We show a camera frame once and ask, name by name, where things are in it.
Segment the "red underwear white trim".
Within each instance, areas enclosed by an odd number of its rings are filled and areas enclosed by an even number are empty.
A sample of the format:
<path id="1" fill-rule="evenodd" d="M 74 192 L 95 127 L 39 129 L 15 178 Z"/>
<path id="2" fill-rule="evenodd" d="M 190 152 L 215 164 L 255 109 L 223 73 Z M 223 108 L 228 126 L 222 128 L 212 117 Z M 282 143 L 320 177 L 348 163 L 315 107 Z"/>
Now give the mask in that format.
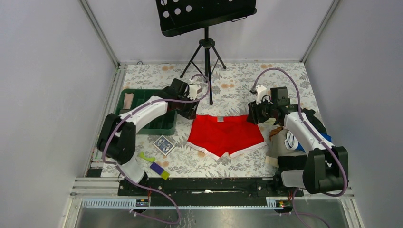
<path id="1" fill-rule="evenodd" d="M 225 153 L 234 158 L 266 146 L 259 127 L 247 117 L 197 115 L 187 144 L 215 160 Z"/>

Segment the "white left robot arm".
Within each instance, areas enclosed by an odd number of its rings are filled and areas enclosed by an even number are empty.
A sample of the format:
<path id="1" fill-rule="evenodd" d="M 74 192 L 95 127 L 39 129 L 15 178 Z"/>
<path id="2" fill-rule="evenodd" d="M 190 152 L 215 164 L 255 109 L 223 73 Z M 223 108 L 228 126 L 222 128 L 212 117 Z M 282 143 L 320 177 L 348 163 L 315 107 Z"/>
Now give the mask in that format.
<path id="1" fill-rule="evenodd" d="M 112 159 L 112 164 L 131 180 L 129 189 L 135 195 L 147 191 L 147 183 L 143 179 L 145 171 L 138 165 L 134 155 L 137 133 L 170 111 L 176 111 L 186 119 L 194 119 L 200 101 L 197 95 L 201 91 L 198 84 L 174 79 L 170 86 L 158 90 L 138 107 L 123 114 L 111 113 L 105 117 L 96 147 L 102 152 L 102 159 Z"/>

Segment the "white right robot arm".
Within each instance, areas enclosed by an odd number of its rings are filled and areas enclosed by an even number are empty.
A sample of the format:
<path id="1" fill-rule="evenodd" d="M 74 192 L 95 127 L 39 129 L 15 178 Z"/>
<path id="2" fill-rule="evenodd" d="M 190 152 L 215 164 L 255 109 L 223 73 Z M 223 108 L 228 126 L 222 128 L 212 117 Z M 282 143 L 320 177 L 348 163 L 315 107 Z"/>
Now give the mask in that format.
<path id="1" fill-rule="evenodd" d="M 247 120 L 260 124 L 274 118 L 286 131 L 284 145 L 287 150 L 301 148 L 302 155 L 278 156 L 280 177 L 272 183 L 273 191 L 286 195 L 291 187 L 306 189 L 311 194 L 345 192 L 348 186 L 348 152 L 343 146 L 334 146 L 317 130 L 312 120 L 298 104 L 291 104 L 286 87 L 271 89 L 257 85 L 250 91 L 256 100 L 248 104 Z"/>

